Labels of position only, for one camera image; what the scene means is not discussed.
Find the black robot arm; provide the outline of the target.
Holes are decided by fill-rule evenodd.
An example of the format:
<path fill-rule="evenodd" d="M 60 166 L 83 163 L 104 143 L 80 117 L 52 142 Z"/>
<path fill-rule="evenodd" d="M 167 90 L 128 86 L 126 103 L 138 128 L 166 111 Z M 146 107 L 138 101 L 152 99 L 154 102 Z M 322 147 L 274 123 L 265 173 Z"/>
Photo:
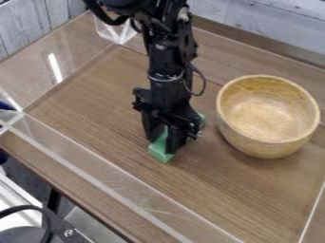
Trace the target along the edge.
<path fill-rule="evenodd" d="M 104 24 L 130 22 L 142 33 L 148 57 L 148 88 L 135 88 L 134 109 L 150 141 L 164 139 L 172 154 L 195 139 L 203 118 L 190 106 L 192 75 L 198 69 L 198 43 L 192 35 L 192 15 L 187 0 L 83 0 Z"/>

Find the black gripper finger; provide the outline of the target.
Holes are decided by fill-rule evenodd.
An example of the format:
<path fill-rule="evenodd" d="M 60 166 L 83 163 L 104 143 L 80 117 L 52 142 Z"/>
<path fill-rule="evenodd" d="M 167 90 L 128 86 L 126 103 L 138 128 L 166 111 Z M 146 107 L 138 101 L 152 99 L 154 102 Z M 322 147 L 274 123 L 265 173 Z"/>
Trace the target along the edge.
<path fill-rule="evenodd" d="M 187 142 L 187 130 L 176 125 L 167 127 L 166 153 L 175 154 Z"/>
<path fill-rule="evenodd" d="M 152 114 L 143 112 L 142 113 L 142 125 L 146 134 L 146 138 L 154 142 L 158 137 L 162 135 L 164 130 L 164 124 L 160 119 Z"/>

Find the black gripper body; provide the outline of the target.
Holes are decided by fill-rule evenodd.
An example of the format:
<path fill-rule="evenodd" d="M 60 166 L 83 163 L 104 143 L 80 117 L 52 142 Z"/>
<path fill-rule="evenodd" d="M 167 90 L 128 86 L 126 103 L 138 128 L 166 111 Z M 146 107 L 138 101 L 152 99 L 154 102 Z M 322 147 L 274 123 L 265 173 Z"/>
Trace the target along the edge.
<path fill-rule="evenodd" d="M 187 130 L 187 136 L 198 139 L 203 119 L 188 103 L 180 104 L 171 111 L 160 110 L 151 101 L 151 90 L 136 87 L 132 91 L 135 101 L 134 109 L 142 114 L 147 112 L 156 116 L 166 126 L 176 125 Z"/>

